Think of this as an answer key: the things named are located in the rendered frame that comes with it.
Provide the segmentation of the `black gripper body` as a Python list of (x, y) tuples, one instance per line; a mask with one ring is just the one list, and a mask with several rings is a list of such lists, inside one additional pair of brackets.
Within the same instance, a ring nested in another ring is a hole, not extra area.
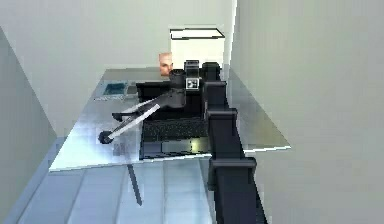
[(170, 90), (156, 99), (160, 107), (182, 108), (186, 104), (186, 73), (183, 69), (173, 69), (169, 74)]

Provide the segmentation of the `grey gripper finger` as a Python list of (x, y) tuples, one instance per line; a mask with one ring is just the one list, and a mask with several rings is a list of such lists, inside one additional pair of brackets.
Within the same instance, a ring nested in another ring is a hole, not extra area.
[(134, 120), (145, 113), (152, 115), (156, 110), (158, 110), (162, 105), (160, 99), (147, 100), (145, 102), (136, 104), (122, 112), (114, 112), (112, 117), (117, 121), (123, 120)]
[(98, 136), (99, 142), (101, 144), (110, 144), (115, 137), (118, 137), (125, 131), (137, 126), (146, 118), (148, 118), (150, 115), (155, 113), (159, 108), (160, 106), (158, 104), (155, 104), (154, 106), (151, 106), (149, 109), (145, 109), (143, 113), (129, 116), (113, 131), (102, 131)]

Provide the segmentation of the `black laptop computer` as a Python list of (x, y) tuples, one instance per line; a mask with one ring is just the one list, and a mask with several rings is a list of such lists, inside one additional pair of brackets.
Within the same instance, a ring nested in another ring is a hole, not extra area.
[(161, 108), (145, 119), (140, 146), (140, 160), (208, 154), (201, 91), (187, 91), (183, 108)]

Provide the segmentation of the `silver dining table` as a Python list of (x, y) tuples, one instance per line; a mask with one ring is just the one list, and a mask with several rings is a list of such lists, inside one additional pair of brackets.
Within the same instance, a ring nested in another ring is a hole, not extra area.
[[(138, 82), (137, 94), (122, 103), (104, 97), (86, 105), (83, 114), (70, 131), (50, 169), (53, 172), (115, 165), (136, 165), (140, 169), (161, 167), (158, 179), (164, 191), (204, 193), (208, 190), (209, 153), (196, 156), (166, 157), (140, 160), (142, 123), (116, 137), (110, 144), (101, 144), (102, 131), (112, 131), (120, 122), (112, 117), (136, 104), (154, 99), (170, 90), (169, 80)], [(245, 155), (258, 151), (287, 150), (290, 145), (269, 117), (257, 106), (251, 107), (249, 116), (237, 111), (236, 127)]]

